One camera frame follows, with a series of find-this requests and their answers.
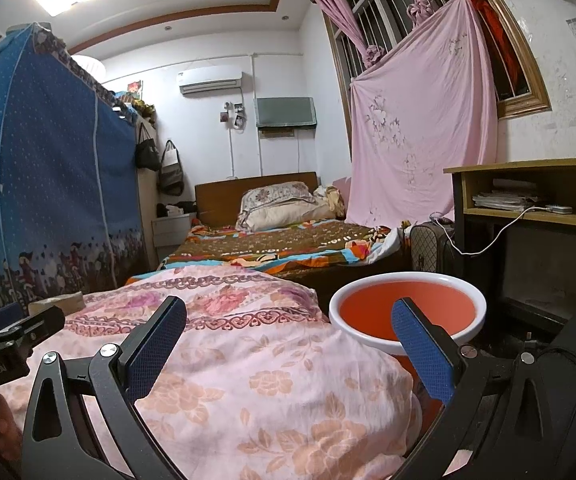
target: plaid suitcase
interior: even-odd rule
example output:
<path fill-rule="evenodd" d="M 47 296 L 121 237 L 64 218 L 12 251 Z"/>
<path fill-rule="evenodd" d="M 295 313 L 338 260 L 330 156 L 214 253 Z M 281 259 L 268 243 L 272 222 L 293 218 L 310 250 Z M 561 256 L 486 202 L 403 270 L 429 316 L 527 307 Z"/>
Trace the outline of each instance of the plaid suitcase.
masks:
<path fill-rule="evenodd" d="M 454 227 L 445 226 L 453 235 Z M 413 270 L 454 274 L 455 253 L 441 227 L 433 222 L 415 225 L 410 231 Z"/>

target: bed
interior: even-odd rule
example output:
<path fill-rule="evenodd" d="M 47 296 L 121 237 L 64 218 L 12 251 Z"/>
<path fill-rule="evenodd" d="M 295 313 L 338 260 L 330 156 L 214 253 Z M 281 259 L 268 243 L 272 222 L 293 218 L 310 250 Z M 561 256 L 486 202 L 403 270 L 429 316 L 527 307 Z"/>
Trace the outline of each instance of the bed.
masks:
<path fill-rule="evenodd" d="M 385 257 L 369 257 L 377 245 L 385 249 L 388 230 L 345 224 L 343 221 L 305 222 L 280 230 L 242 234 L 226 228 L 237 222 L 244 194 L 258 187 L 284 182 L 303 182 L 313 192 L 315 172 L 288 173 L 211 182 L 195 186 L 197 217 L 202 226 L 193 228 L 187 240 L 164 260 L 161 268 L 201 262 L 227 262 L 253 267 L 312 288 L 319 307 L 327 313 L 332 295 L 343 285 L 365 276 L 411 268 L 409 252 L 397 235 Z M 356 241 L 346 249 L 348 241 Z"/>
<path fill-rule="evenodd" d="M 399 363 L 335 330 L 306 287 L 234 266 L 163 270 L 110 292 L 34 349 L 31 373 L 0 392 L 23 426 L 42 356 L 119 344 L 167 296 L 188 311 L 151 393 L 136 408 L 192 480 L 373 480 L 420 434 L 421 406 Z M 111 464 L 128 472 L 94 399 L 86 407 Z"/>

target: window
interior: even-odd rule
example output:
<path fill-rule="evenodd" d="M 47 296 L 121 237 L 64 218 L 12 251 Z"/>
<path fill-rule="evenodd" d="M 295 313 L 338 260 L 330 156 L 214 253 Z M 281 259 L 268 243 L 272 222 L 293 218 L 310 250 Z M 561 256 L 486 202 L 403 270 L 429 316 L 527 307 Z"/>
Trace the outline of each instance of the window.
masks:
<path fill-rule="evenodd" d="M 438 6 L 443 6 L 449 0 L 434 1 Z M 413 24 L 407 15 L 407 7 L 413 0 L 348 0 L 348 2 L 353 8 L 366 44 L 378 44 L 386 51 L 390 51 L 412 31 Z M 519 78 L 516 84 L 512 84 L 503 57 L 490 56 L 499 118 L 549 110 L 550 103 L 545 84 L 519 25 L 502 0 L 488 0 L 488 2 L 499 16 L 520 63 Z M 351 79 L 363 72 L 365 67 L 353 43 L 341 31 L 332 28 L 327 19 L 326 23 L 335 47 L 333 51 L 340 73 L 340 85 L 345 90 L 342 94 L 347 97 Z M 498 44 L 482 19 L 481 24 L 484 35 L 490 41 L 489 44 L 493 44 L 498 50 Z M 344 104 L 344 108 L 347 114 L 347 104 Z"/>

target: wall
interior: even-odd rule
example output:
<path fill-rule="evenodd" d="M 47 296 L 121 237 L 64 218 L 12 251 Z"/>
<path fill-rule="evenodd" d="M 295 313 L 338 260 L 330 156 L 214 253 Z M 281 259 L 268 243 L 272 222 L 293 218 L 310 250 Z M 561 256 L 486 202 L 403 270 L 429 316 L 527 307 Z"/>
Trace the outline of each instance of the wall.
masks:
<path fill-rule="evenodd" d="M 576 0 L 506 0 L 546 83 L 551 112 L 500 123 L 498 160 L 576 156 Z"/>
<path fill-rule="evenodd" d="M 323 14 L 312 4 L 299 31 L 308 94 L 317 110 L 317 166 L 323 184 L 350 176 L 350 148 L 341 93 Z"/>
<path fill-rule="evenodd" d="M 125 90 L 128 83 L 143 81 L 144 101 L 157 108 L 160 148 L 166 139 L 172 139 L 179 151 L 186 176 L 182 200 L 194 198 L 196 184 L 231 177 L 228 128 L 219 122 L 219 114 L 224 110 L 224 102 L 241 101 L 239 89 L 181 95 L 177 74 L 188 68 L 234 64 L 244 72 L 242 92 L 248 120 L 244 130 L 232 130 L 231 134 L 236 177 L 259 176 L 260 166 L 263 174 L 317 170 L 312 131 L 299 131 L 294 138 L 258 141 L 249 56 L 255 52 L 259 53 L 254 58 L 258 97 L 308 96 L 297 32 L 194 36 L 103 60 L 107 88 Z M 200 60 L 207 57 L 214 59 Z"/>

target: stack of papers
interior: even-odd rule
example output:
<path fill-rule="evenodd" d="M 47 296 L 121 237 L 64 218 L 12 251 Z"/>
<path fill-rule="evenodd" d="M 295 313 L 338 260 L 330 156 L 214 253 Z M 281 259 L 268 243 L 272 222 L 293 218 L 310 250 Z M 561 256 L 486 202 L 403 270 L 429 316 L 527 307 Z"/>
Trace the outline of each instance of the stack of papers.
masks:
<path fill-rule="evenodd" d="M 546 201 L 543 196 L 538 195 L 536 184 L 531 182 L 495 179 L 493 184 L 503 187 L 503 189 L 493 189 L 491 192 L 482 192 L 474 195 L 472 200 L 476 207 L 520 212 Z"/>

